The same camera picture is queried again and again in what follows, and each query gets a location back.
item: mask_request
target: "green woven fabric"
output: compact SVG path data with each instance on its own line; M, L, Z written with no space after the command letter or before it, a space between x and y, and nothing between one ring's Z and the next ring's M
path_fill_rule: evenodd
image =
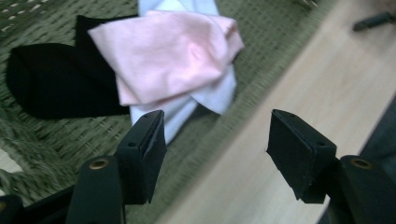
M132 15L137 12L137 4L133 0L15 2L19 3L14 6L17 9L12 9L8 1L0 1L0 29L7 27L0 35L0 148L23 172L10 174L0 170L0 180L5 193L17 194L29 204L73 185L85 160L114 153L130 129L130 118L32 118L21 110L5 84L10 50L34 43L73 45L77 15L96 18ZM40 7L32 12L33 16L22 16L26 11L18 14L32 8L29 4L35 2ZM334 2L322 1L317 8L308 9L291 0L217 1L222 15L237 20L246 44L234 62L238 88L233 105L224 116L206 113L183 127L168 148L153 203L128 206L128 219L134 223L155 222L244 124Z

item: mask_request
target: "pink fabric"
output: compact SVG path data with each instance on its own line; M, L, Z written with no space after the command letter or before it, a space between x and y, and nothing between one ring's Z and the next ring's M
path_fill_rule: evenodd
M121 105L154 103L216 82L244 47L234 20L190 12L150 12L89 33L116 72Z

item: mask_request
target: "light wood surface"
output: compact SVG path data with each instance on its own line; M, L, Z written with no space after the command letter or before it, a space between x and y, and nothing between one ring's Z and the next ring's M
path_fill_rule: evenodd
M325 205L297 202L265 153L271 111L307 121L338 146L337 157L360 152L396 91L396 27L351 32L380 12L376 4L337 3L240 134L159 223L317 223Z

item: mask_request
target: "metal rivet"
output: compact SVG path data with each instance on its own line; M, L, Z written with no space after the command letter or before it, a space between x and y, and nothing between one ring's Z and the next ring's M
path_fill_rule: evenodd
M369 161L365 161L365 160L362 160L362 159L355 158L355 159L350 160L350 162L354 166L359 167L361 169L365 169L365 170L373 169L373 165Z
M93 161L90 164L90 169L91 170L100 170L108 166L108 160L107 159L99 159L97 161Z

